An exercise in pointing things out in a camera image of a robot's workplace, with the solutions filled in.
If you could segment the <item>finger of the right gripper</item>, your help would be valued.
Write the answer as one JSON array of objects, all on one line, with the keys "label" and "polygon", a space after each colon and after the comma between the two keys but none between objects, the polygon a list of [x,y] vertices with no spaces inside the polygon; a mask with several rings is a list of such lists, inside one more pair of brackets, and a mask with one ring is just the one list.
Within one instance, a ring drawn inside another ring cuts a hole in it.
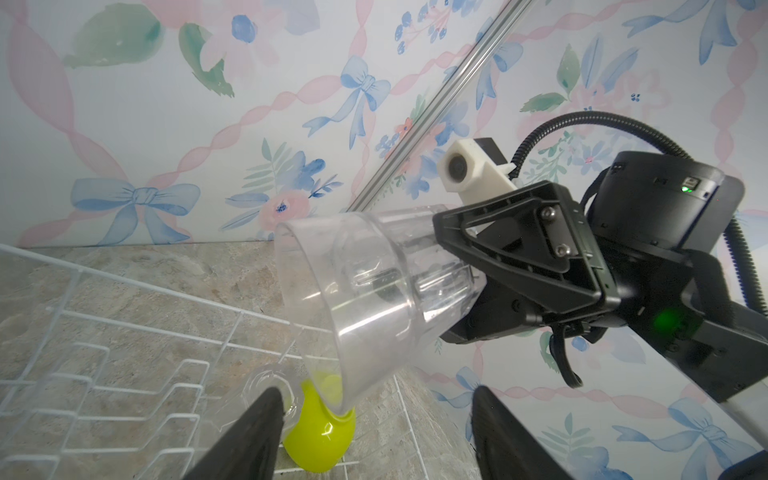
[{"label": "finger of the right gripper", "polygon": [[438,244],[549,315],[600,315],[616,281],[569,190],[542,181],[434,215]]}]

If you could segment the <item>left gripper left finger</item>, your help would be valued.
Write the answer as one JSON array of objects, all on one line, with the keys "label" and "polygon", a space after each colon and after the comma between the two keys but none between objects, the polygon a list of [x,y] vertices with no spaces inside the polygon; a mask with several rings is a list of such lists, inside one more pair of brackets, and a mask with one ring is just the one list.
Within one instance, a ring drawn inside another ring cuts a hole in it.
[{"label": "left gripper left finger", "polygon": [[282,395],[269,387],[183,479],[272,479],[282,428]]}]

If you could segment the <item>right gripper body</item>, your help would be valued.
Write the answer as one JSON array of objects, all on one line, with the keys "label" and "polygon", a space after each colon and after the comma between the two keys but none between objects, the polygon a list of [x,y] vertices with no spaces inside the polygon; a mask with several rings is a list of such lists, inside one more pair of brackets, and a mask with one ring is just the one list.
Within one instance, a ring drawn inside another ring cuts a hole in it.
[{"label": "right gripper body", "polygon": [[726,328],[736,312],[712,249],[745,193],[741,180],[670,155],[625,152],[597,178],[581,206],[618,288],[621,303],[600,315],[549,315],[487,277],[470,312],[445,334],[467,344],[556,326],[563,335],[629,325],[655,338],[675,334],[669,311]]}]

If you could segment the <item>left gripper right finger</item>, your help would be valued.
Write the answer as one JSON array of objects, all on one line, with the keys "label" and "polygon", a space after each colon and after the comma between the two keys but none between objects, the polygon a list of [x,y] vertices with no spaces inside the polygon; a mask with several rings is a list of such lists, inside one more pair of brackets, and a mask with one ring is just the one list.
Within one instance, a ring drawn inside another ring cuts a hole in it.
[{"label": "left gripper right finger", "polygon": [[483,480],[572,479],[486,386],[473,393],[471,427]]}]

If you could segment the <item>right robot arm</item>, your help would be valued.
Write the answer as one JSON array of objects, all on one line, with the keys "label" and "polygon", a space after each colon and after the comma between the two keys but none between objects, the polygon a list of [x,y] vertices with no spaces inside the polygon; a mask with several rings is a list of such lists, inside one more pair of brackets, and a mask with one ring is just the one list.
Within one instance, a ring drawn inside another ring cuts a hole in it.
[{"label": "right robot arm", "polygon": [[566,342],[627,326],[758,440],[767,309],[735,220],[743,183],[686,158],[624,151],[581,202],[542,181],[437,213],[437,242],[487,285],[445,333],[454,344],[547,327],[565,383]]}]

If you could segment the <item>white wire dish rack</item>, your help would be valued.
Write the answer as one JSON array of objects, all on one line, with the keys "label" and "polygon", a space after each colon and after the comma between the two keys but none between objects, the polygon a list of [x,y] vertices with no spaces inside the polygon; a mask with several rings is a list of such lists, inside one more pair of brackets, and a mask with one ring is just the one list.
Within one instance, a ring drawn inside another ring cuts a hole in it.
[{"label": "white wire dish rack", "polygon": [[1,249],[1,475],[179,479],[276,365],[300,373],[264,243]]}]

